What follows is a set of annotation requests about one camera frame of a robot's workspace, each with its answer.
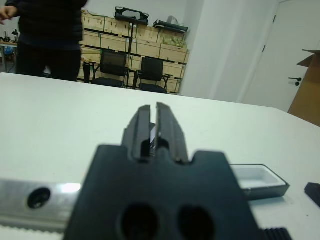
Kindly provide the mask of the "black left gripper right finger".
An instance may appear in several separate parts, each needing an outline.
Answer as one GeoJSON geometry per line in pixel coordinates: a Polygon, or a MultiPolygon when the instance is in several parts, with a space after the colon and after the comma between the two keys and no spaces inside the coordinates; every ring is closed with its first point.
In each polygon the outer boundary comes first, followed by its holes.
{"type": "Polygon", "coordinates": [[[155,191],[162,240],[260,240],[262,232],[221,152],[189,159],[171,108],[156,105],[155,191]]]}

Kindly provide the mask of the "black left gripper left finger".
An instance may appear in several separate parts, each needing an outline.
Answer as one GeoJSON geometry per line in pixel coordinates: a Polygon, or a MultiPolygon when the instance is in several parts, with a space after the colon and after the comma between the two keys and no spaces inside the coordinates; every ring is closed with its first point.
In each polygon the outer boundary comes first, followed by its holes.
{"type": "Polygon", "coordinates": [[[100,145],[64,232],[66,240],[153,240],[151,108],[141,106],[122,143],[100,145]]]}

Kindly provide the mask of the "person's bare hand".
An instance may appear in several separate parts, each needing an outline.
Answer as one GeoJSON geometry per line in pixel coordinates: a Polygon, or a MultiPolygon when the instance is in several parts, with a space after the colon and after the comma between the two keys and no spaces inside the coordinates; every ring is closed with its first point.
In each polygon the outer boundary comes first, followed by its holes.
{"type": "Polygon", "coordinates": [[[14,6],[3,6],[0,8],[0,24],[4,25],[5,20],[11,20],[18,14],[18,9],[14,6]]]}

